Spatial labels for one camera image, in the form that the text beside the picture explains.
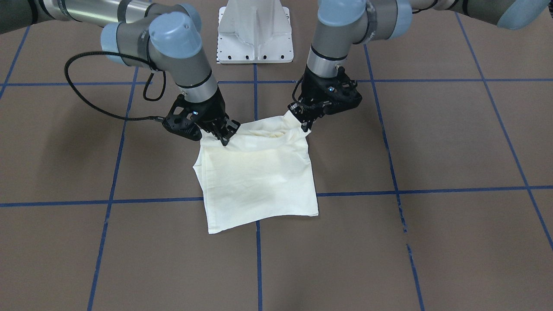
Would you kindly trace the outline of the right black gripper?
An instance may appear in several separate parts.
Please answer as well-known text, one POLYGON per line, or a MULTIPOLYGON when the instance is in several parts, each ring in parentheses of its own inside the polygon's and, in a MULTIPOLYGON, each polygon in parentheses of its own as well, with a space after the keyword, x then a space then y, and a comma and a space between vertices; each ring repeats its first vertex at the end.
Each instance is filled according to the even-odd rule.
POLYGON ((186 118, 206 132, 215 136, 223 146, 227 146, 241 124, 229 119, 220 89, 202 102, 185 99, 186 118))

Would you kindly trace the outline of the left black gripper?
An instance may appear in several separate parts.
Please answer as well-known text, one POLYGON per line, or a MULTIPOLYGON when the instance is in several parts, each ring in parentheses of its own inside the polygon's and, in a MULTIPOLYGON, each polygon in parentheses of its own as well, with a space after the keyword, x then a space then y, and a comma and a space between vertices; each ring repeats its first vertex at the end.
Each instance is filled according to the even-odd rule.
POLYGON ((323 113, 323 87, 332 78, 334 77, 319 77, 310 69, 304 71, 298 104, 288 105, 288 110, 302 124, 301 128, 304 132, 309 132, 314 122, 325 115, 323 113))

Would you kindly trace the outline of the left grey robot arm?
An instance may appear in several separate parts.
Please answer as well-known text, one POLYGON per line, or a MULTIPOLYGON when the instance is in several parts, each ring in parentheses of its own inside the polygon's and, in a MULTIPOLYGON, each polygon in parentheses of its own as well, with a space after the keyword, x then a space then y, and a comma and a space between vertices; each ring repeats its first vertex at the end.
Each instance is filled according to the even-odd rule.
POLYGON ((402 36, 413 16, 452 11, 502 29, 518 30, 552 8, 550 0, 320 0, 306 68, 288 110, 309 132, 317 119, 357 108, 362 95, 344 63, 352 45, 402 36))

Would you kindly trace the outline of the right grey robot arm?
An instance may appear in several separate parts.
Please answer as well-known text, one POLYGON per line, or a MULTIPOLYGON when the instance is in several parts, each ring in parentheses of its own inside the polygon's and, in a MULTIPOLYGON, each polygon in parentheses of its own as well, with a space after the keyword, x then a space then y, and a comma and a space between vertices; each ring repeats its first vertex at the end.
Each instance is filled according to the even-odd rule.
POLYGON ((153 120, 168 132, 190 140, 210 133, 224 146, 239 129, 225 110, 223 96, 207 60, 201 39, 201 17, 189 4, 173 6, 144 0, 3 0, 1 33, 49 20, 75 21, 102 27, 101 51, 71 57, 64 75, 73 91, 69 67, 79 58, 105 55, 151 74, 170 75, 180 94, 167 116, 124 117, 124 121, 153 120))

